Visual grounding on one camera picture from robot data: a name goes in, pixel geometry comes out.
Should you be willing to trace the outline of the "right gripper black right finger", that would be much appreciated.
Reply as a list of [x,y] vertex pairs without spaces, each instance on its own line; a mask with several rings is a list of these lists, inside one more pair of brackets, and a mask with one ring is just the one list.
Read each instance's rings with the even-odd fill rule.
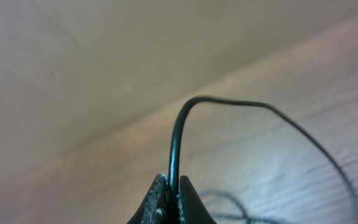
[[216,224],[190,179],[185,175],[180,177],[178,212],[181,224]]

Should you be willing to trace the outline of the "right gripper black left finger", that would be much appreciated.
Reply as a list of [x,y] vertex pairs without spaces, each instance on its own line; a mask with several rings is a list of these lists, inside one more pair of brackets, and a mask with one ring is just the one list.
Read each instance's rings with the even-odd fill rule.
[[157,174],[127,224],[164,224],[167,219],[167,194],[167,177],[165,174]]

